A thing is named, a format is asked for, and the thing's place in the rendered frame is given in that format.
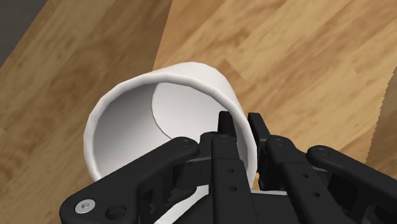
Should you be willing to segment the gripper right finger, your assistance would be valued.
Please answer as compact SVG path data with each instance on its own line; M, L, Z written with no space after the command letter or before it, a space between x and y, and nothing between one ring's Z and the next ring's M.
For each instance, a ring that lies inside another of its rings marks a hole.
M300 224L397 224L397 180L333 148L298 150L247 118L258 149L260 188L283 187Z

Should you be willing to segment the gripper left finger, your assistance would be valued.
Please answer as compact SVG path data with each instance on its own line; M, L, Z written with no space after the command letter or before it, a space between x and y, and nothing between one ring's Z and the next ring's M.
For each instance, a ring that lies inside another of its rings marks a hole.
M252 224L252 198L230 113L201 143L176 137L68 197L61 224L155 224L207 185L209 195L175 224Z

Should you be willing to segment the white cup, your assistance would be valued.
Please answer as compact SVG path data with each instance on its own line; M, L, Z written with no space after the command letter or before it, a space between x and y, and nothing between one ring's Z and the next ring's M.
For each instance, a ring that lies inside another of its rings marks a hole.
M102 96L83 135L88 172L98 181L173 137L198 141L216 129L221 111L233 118L240 158L253 182L256 145L237 96L223 74L199 62L142 74Z

